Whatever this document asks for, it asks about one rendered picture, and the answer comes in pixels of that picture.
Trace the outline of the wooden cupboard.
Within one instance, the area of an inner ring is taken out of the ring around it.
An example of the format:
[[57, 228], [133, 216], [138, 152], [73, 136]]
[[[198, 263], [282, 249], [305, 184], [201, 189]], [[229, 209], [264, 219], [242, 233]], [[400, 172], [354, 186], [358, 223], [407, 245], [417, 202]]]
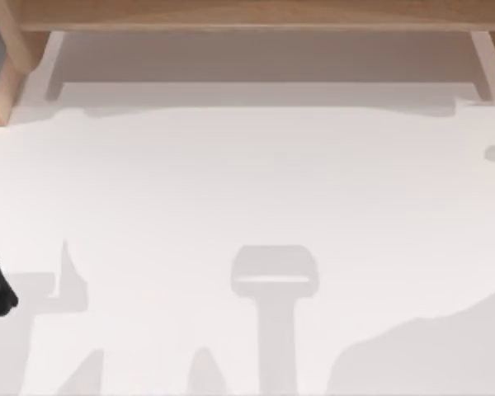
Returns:
[[486, 31], [495, 0], [0, 0], [0, 126], [54, 31]]

